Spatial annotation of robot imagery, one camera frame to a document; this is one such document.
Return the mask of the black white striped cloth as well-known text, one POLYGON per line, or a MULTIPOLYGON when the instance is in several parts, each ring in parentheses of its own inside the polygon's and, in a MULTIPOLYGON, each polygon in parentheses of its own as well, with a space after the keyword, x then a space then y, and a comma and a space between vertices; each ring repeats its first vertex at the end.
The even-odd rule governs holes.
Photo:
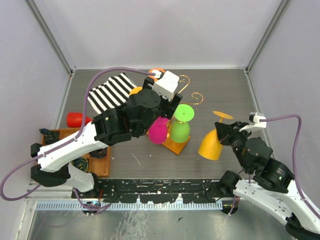
POLYGON ((136 87, 137 85, 127 74, 122 72, 119 75, 109 77, 105 83, 92 88, 88 93, 87 100, 99 115, 106 110, 125 104, 130 92, 136 87))

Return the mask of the red plastic wine glass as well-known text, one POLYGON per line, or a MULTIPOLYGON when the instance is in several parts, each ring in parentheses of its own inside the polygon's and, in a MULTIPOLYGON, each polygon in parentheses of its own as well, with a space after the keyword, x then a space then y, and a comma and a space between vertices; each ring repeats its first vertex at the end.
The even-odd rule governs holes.
POLYGON ((84 125, 87 125, 88 123, 92 122, 93 119, 83 115, 80 112, 69 112, 66 116, 66 125, 69 128, 80 128, 82 126, 84 119, 84 125))

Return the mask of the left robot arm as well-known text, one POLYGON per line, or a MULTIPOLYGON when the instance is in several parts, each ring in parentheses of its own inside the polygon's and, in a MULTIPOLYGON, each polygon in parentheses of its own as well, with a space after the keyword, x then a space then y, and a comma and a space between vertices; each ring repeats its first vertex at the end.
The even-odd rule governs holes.
POLYGON ((182 96, 175 92, 179 76, 165 72, 153 82, 146 78, 142 90, 131 94, 123 105, 95 116, 79 131, 53 144, 31 146, 37 165, 31 179, 44 187, 70 186, 95 198, 100 193, 98 177, 72 165, 72 161, 95 150, 144 136, 159 118, 171 119, 182 96))

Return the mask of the magenta plastic wine glass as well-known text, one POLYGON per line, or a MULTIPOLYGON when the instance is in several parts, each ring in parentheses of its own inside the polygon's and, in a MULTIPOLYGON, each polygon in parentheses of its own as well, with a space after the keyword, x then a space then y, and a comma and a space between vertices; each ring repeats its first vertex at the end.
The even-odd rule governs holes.
POLYGON ((154 144, 162 144, 167 139, 169 120, 167 118, 158 117, 148 131, 149 140, 154 144))

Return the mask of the rolled blue-yellow tie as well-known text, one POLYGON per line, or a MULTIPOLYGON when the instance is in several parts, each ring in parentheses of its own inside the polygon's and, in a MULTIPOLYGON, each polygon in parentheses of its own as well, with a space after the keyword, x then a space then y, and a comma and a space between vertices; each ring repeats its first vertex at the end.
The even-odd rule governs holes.
POLYGON ((89 171, 89 160, 84 157, 78 157, 71 161, 71 164, 77 169, 87 173, 89 171))

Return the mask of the wooden compartment tray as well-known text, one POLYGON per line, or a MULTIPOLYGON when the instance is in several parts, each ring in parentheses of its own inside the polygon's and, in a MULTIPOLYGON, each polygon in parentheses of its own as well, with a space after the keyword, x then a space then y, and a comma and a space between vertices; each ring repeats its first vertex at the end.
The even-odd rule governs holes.
MULTIPOLYGON (((59 140, 62 140, 68 137, 69 135, 74 134, 78 130, 79 128, 60 128, 60 129, 53 129, 52 131, 59 131, 59 140)), ((86 153, 81 157, 88 159, 88 162, 89 162, 88 172, 95 173, 99 178, 108 178, 110 176, 111 147, 107 148, 107 157, 104 157, 101 159, 93 158, 89 155, 89 153, 86 153)))

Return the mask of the yellow-orange plastic wine glass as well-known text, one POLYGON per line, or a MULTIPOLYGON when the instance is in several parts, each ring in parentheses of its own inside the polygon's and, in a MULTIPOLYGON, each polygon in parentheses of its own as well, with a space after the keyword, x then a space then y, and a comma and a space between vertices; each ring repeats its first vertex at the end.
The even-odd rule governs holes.
POLYGON ((137 94, 137 93, 138 93, 139 91, 141 91, 142 89, 143 89, 142 86, 137 86, 137 87, 133 88, 133 89, 130 91, 129 95, 131 96, 131 95, 133 95, 133 94, 137 94))

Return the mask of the rolled dark orange-floral tie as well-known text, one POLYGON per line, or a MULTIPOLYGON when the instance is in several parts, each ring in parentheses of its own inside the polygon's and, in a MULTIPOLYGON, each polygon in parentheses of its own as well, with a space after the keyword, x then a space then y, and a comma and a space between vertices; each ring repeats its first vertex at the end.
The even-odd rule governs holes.
POLYGON ((50 145, 59 140, 60 132, 58 130, 49 130, 46 128, 39 129, 40 134, 43 136, 42 144, 50 145))

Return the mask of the yellow plastic wine glass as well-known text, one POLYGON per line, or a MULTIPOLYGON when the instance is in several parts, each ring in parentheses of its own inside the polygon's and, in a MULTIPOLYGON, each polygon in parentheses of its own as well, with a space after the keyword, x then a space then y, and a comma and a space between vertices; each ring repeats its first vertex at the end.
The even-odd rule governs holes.
POLYGON ((203 138, 198 149, 198 154, 207 160, 218 161, 222 149, 223 146, 218 140, 217 130, 214 128, 203 138))

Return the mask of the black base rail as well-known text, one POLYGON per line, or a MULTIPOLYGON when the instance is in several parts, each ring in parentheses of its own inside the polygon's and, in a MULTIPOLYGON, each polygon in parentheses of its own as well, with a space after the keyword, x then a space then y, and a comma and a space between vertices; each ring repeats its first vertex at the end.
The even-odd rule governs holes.
POLYGON ((98 190, 78 192, 81 199, 102 198, 104 203, 143 204, 174 203, 179 197, 184 204, 215 203, 233 198, 229 190, 223 190, 216 179, 116 179, 98 180, 98 190))

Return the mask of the gold wire wine glass rack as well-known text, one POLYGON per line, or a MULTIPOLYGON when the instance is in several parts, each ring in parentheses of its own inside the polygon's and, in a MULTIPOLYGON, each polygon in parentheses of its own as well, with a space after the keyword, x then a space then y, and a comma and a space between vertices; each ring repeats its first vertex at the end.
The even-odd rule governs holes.
POLYGON ((199 92, 193 92, 191 97, 196 102, 180 102, 171 120, 166 124, 166 140, 162 143, 164 147, 179 155, 190 140, 189 122, 194 118, 195 111, 193 105, 199 105, 204 101, 204 97, 199 92))

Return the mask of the green plastic wine glass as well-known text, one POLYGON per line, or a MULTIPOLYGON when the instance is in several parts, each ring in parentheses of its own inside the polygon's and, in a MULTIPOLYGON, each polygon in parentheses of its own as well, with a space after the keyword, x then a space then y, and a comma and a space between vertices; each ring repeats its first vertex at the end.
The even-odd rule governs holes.
POLYGON ((189 122, 194 118, 194 109, 187 104, 179 104, 174 112, 169 136, 175 143, 184 143, 190 136, 189 122))

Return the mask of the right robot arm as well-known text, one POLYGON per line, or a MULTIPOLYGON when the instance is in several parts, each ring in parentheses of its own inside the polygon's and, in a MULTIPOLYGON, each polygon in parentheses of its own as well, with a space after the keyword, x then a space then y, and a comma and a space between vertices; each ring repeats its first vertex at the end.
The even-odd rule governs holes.
POLYGON ((251 133, 244 129, 247 122, 214 125, 218 141, 232 148, 242 170, 267 191, 261 192, 236 172, 227 170, 218 183, 220 193, 247 199, 282 223, 297 240, 318 240, 320 219, 298 195, 295 175, 272 157, 273 149, 260 137, 250 137, 251 133))

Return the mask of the orange plastic wine glass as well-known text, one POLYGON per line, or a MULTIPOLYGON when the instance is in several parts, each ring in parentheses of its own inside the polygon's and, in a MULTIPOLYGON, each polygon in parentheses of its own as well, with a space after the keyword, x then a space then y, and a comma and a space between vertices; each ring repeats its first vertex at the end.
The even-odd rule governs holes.
POLYGON ((162 68, 152 68, 149 71, 149 77, 151 77, 153 79, 154 82, 158 81, 159 79, 162 78, 162 76, 164 75, 165 70, 162 68))

